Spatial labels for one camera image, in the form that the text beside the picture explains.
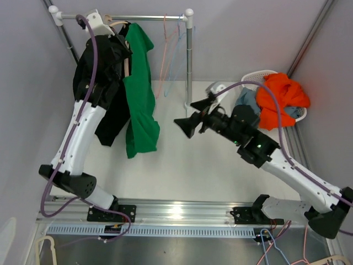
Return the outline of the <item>grey-blue t shirt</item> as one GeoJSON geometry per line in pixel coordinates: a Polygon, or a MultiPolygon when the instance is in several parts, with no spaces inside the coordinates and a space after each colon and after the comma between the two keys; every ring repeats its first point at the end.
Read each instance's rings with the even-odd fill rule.
{"type": "MultiPolygon", "coordinates": [[[[256,91],[244,87],[235,102],[235,106],[238,105],[248,105],[252,108],[256,115],[260,115],[261,110],[256,103],[256,91]]],[[[300,107],[285,107],[284,111],[294,119],[298,119],[303,115],[300,107]]]]}

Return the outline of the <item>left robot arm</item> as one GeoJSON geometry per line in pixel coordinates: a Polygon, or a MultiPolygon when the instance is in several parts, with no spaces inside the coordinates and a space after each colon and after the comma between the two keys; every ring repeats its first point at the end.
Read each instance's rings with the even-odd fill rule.
{"type": "Polygon", "coordinates": [[[96,130],[104,126],[110,108],[118,118],[127,118],[127,101],[122,88],[124,63],[132,52],[122,35],[97,35],[88,40],[73,77],[74,110],[62,144],[39,175],[53,186],[76,195],[99,208],[99,215],[114,221],[119,214],[117,198],[97,185],[94,176],[84,172],[88,149],[96,130]]]}

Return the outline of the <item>light blue wire hanger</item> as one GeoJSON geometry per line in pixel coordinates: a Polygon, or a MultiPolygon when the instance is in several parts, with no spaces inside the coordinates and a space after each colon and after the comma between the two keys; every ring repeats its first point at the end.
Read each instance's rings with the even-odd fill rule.
{"type": "Polygon", "coordinates": [[[191,9],[187,9],[184,13],[178,15],[176,19],[174,29],[178,29],[178,33],[176,34],[175,39],[170,45],[168,51],[167,61],[171,62],[171,64],[167,70],[167,75],[162,86],[164,97],[170,95],[175,81],[177,81],[180,77],[183,77],[182,71],[186,69],[188,55],[186,58],[182,57],[181,50],[185,47],[186,52],[189,51],[189,48],[187,48],[188,30],[191,30],[192,33],[192,30],[194,29],[191,22],[191,15],[188,14],[188,11],[191,11],[191,9]]]}

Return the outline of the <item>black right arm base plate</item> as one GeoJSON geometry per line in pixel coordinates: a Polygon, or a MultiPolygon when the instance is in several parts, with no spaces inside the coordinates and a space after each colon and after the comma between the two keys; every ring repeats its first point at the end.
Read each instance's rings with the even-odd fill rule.
{"type": "Polygon", "coordinates": [[[284,219],[270,219],[252,206],[236,206],[229,212],[239,225],[284,225],[284,219]]]}

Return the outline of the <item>orange t shirt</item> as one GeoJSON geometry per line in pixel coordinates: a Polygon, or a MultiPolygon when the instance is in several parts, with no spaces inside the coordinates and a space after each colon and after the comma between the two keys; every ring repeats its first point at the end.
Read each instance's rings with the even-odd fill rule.
{"type": "MultiPolygon", "coordinates": [[[[285,112],[286,107],[309,108],[311,102],[302,86],[288,78],[284,73],[272,73],[264,76],[264,85],[274,94],[281,111],[282,126],[294,126],[295,118],[285,112]]],[[[260,123],[259,128],[268,131],[278,127],[276,105],[271,95],[264,88],[258,88],[256,103],[259,106],[260,123]]]]}

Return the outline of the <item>green t shirt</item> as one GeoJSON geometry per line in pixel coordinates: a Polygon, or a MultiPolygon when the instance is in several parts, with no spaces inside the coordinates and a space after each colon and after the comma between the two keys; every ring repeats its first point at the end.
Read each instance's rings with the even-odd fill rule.
{"type": "Polygon", "coordinates": [[[154,45],[136,23],[129,25],[126,40],[132,51],[131,70],[123,79],[130,110],[130,122],[126,130],[126,153],[127,158],[131,159],[138,153],[157,150],[160,126],[153,117],[156,100],[147,56],[154,45]]]}

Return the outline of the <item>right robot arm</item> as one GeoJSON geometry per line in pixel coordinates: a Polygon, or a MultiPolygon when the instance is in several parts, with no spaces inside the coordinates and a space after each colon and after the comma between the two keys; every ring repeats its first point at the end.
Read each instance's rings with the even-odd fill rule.
{"type": "Polygon", "coordinates": [[[245,162],[271,173],[300,194],[301,200],[260,195],[251,209],[255,222],[286,219],[308,224],[327,239],[336,238],[351,208],[351,188],[330,184],[288,156],[275,140],[255,128],[259,117],[250,106],[235,106],[231,116],[220,105],[213,107],[209,99],[193,102],[192,107],[197,111],[191,117],[174,119],[188,138],[198,125],[200,133],[211,129],[234,143],[245,162]]]}

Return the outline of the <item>beige wooden hanger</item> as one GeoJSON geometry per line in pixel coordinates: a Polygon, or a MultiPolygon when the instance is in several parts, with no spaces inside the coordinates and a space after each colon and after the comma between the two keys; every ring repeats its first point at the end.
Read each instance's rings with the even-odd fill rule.
{"type": "Polygon", "coordinates": [[[131,23],[126,20],[113,22],[112,17],[108,14],[104,15],[104,22],[114,33],[109,40],[119,54],[119,62],[122,64],[121,78],[128,77],[130,75],[129,59],[131,58],[132,51],[126,37],[131,23]]]}

